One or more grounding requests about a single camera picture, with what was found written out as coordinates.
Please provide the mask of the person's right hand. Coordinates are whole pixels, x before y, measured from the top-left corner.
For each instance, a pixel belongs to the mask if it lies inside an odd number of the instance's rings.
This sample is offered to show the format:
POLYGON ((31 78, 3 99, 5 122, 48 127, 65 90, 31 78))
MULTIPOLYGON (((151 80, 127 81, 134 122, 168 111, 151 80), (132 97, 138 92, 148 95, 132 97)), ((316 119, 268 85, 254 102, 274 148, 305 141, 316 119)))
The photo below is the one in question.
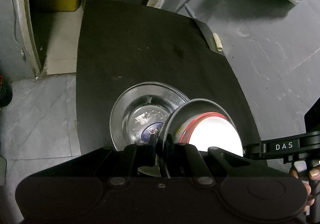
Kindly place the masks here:
MULTIPOLYGON (((300 176, 299 176, 295 166, 292 166, 290 168, 289 174, 292 175, 293 177, 297 178, 297 179, 300 179, 300 176)), ((313 168, 312 170, 309 171, 309 177, 313 181, 319 181, 319 166, 317 166, 317 167, 315 167, 315 168, 313 168)), ((306 212, 309 209, 309 207, 314 204, 315 199, 313 199, 312 196, 311 196, 312 188, 310 187, 310 185, 308 183, 306 183, 306 182, 303 182, 303 184, 304 184, 304 186, 306 188, 306 192, 307 192, 307 195, 308 195, 308 200, 307 200, 306 206, 303 209, 303 212, 306 212)))

